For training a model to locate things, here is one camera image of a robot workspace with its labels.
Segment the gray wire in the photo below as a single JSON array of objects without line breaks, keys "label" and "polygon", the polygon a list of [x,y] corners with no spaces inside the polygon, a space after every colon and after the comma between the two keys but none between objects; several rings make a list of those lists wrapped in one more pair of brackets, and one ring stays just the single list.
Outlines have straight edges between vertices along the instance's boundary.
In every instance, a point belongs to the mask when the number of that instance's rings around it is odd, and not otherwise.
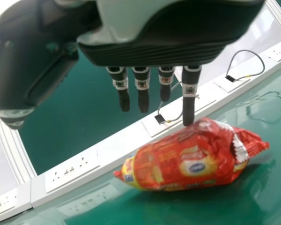
[{"label": "gray wire", "polygon": [[[257,74],[248,75],[248,76],[258,76],[258,75],[262,74],[262,73],[265,71],[266,66],[265,66],[264,61],[262,60],[262,58],[261,58],[257,53],[255,53],[255,52],[253,52],[253,51],[251,51],[251,50],[245,50],[245,49],[243,49],[243,50],[239,50],[238,52],[236,52],[236,53],[233,55],[233,57],[232,57],[232,59],[231,59],[231,62],[230,62],[230,64],[229,64],[227,73],[226,73],[226,77],[228,76],[228,73],[229,73],[229,71],[230,71],[230,68],[231,68],[231,65],[232,65],[232,62],[233,62],[235,56],[236,56],[237,54],[241,53],[241,52],[250,52],[250,53],[256,55],[256,56],[260,59],[260,61],[261,61],[261,63],[262,63],[263,69],[262,69],[261,72],[259,72],[259,73],[257,73]],[[236,79],[234,82],[239,81],[239,80],[241,80],[241,79],[243,79],[243,78],[247,78],[247,76],[242,76],[242,77]]]},{"label": "gray wire", "polygon": [[[171,92],[172,92],[172,90],[174,90],[176,87],[178,87],[179,84],[181,84],[181,83],[182,83],[182,82],[179,81],[179,82],[177,82],[173,87],[171,87],[171,89],[170,89]],[[160,109],[162,108],[163,104],[164,104],[163,101],[161,101],[160,104],[159,104],[158,111],[157,111],[157,114],[158,114],[158,115],[160,115],[159,111],[160,111]],[[166,120],[166,121],[164,121],[163,123],[166,123],[167,121],[169,121],[169,122],[177,121],[177,120],[180,119],[180,117],[182,116],[182,113],[183,113],[183,111],[181,112],[181,114],[180,114],[177,118],[175,118],[175,119],[173,119],[173,120]]]}]

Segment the plastic packaging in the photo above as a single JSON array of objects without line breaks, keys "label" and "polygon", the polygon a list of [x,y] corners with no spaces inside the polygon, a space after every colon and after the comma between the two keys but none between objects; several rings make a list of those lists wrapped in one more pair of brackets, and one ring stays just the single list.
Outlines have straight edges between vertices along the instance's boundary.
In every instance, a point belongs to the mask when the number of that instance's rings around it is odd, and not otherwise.
[{"label": "plastic packaging", "polygon": [[115,176],[141,190],[229,184],[269,144],[247,130],[202,118],[129,157]]}]

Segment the electrical socket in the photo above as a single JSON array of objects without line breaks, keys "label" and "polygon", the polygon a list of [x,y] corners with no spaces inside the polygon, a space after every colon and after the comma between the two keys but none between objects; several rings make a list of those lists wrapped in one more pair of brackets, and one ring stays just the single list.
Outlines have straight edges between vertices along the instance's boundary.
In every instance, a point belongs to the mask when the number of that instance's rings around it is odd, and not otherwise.
[{"label": "electrical socket", "polygon": [[49,193],[99,166],[95,150],[80,153],[46,172],[46,192]]},{"label": "electrical socket", "polygon": [[17,189],[13,189],[0,196],[0,214],[15,207],[17,203]]},{"label": "electrical socket", "polygon": [[263,54],[277,62],[281,61],[281,42],[269,48]]},{"label": "electrical socket", "polygon": [[120,192],[113,185],[108,184],[88,195],[58,207],[57,210],[67,217],[73,217],[89,211],[118,195],[120,195]]}]

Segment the black connector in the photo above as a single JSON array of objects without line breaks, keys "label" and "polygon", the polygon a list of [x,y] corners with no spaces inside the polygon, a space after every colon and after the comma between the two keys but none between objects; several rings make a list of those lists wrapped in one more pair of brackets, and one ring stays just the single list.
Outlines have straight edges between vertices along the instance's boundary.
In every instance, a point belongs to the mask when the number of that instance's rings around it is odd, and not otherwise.
[{"label": "black connector", "polygon": [[155,119],[157,120],[157,122],[159,124],[163,124],[165,122],[165,119],[162,115],[158,114],[157,116],[155,116]]},{"label": "black connector", "polygon": [[229,80],[230,82],[232,82],[232,83],[236,80],[234,77],[232,77],[232,76],[230,76],[230,75],[227,75],[225,78],[226,78],[227,80]]}]

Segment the blue oval logo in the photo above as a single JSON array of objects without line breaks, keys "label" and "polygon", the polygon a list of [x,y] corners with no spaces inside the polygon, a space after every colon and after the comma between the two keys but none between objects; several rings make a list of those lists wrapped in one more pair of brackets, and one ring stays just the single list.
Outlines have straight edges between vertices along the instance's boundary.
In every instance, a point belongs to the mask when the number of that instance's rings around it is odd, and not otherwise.
[{"label": "blue oval logo", "polygon": [[197,172],[200,172],[205,169],[205,164],[196,163],[196,164],[192,165],[189,169],[191,172],[197,173]]}]

